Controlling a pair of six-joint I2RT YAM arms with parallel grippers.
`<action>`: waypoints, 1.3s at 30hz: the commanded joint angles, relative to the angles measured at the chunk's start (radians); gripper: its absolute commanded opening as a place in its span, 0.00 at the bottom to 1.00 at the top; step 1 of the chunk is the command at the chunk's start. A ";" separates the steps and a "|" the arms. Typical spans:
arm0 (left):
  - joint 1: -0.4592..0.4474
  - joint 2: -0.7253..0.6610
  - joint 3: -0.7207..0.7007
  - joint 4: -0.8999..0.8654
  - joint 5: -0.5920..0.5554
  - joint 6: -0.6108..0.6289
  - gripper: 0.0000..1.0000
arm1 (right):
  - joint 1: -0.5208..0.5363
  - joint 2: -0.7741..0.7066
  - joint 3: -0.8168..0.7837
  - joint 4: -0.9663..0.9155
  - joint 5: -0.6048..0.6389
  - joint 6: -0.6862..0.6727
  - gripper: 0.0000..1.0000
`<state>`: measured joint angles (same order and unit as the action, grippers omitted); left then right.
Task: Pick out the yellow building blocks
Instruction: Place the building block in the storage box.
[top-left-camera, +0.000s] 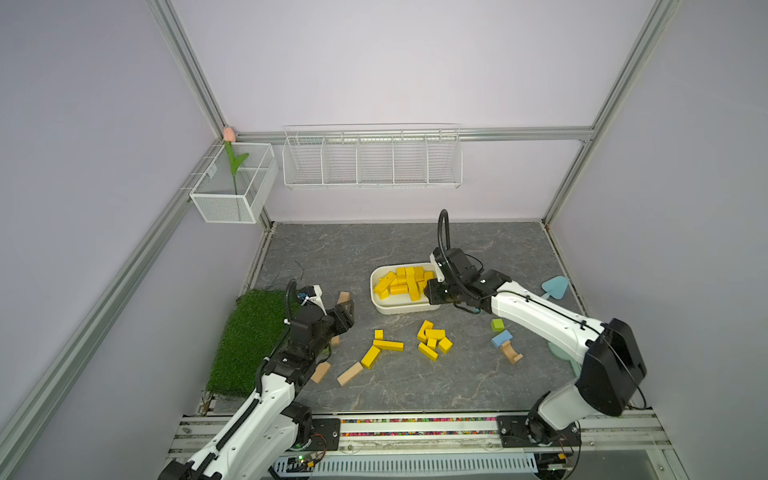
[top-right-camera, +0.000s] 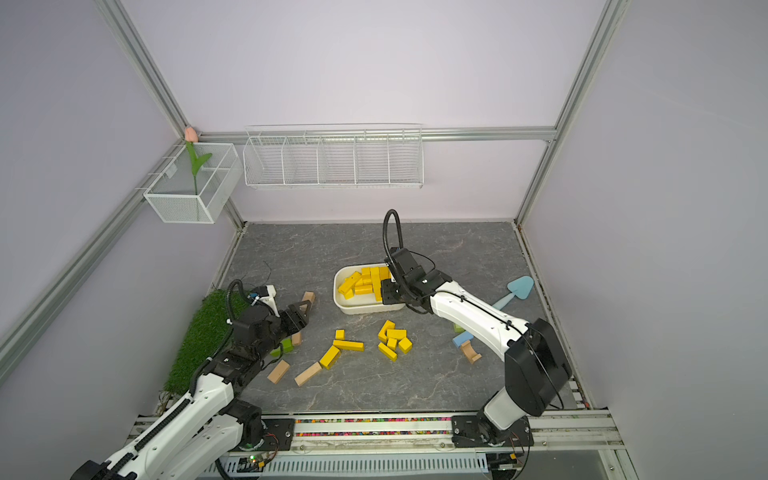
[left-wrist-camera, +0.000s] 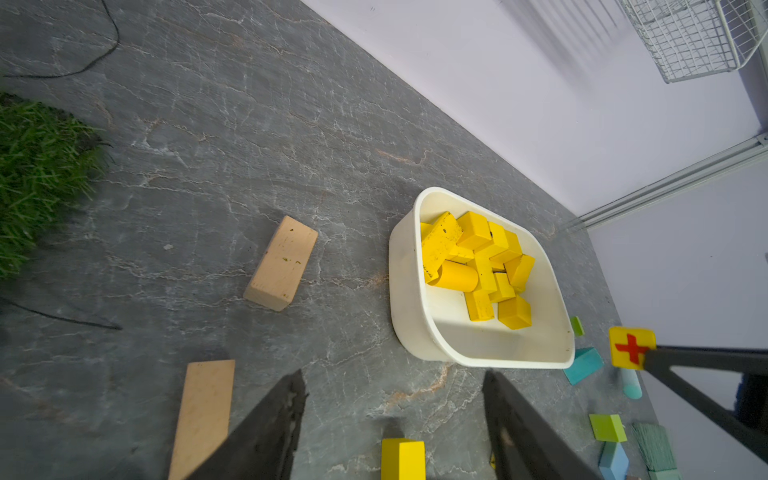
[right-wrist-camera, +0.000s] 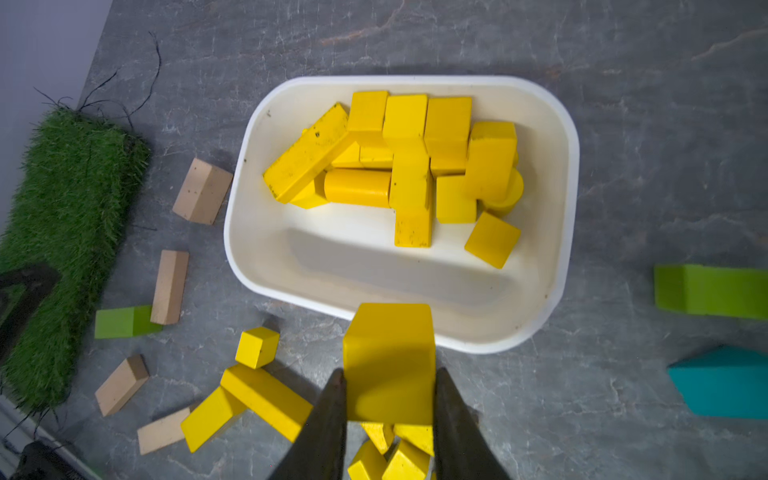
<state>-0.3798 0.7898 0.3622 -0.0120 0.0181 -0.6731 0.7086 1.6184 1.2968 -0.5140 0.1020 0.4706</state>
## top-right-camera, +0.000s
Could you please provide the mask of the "yellow cylinder block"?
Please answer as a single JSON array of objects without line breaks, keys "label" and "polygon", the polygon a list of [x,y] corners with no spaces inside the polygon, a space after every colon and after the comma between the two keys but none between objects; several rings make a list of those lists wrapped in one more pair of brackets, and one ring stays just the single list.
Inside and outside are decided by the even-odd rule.
[{"label": "yellow cylinder block", "polygon": [[354,294],[356,296],[372,294],[372,293],[373,293],[373,286],[372,285],[357,285],[357,286],[354,287]]}]

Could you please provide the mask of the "long yellow block diagonal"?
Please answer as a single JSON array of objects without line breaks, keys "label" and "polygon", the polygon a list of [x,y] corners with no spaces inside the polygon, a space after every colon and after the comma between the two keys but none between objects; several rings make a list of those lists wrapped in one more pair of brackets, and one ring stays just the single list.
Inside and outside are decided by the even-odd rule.
[{"label": "long yellow block diagonal", "polygon": [[355,295],[355,286],[361,281],[362,274],[359,271],[355,271],[351,276],[347,277],[339,286],[338,292],[345,298],[349,298]]}]

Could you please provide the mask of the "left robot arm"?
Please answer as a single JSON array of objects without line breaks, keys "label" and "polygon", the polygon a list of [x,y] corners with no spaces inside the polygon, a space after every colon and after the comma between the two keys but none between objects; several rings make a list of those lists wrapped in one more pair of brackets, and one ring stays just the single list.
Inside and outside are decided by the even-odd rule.
[{"label": "left robot arm", "polygon": [[270,353],[308,324],[314,301],[278,310],[260,298],[232,320],[231,343],[206,359],[188,392],[148,430],[98,463],[87,461],[74,479],[194,479],[240,447],[277,448],[262,409],[239,395],[268,366]]}]

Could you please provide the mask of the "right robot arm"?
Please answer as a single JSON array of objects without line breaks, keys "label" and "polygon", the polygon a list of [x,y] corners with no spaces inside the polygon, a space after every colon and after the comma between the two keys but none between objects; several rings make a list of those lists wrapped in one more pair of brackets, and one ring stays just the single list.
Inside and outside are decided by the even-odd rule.
[{"label": "right robot arm", "polygon": [[550,323],[508,315],[470,294],[444,272],[425,271],[414,253],[387,247],[385,262],[394,279],[383,286],[383,299],[417,313],[432,314],[461,326],[504,363],[504,386],[456,436],[473,443],[500,445],[525,417],[539,417],[562,397],[573,370]]}]

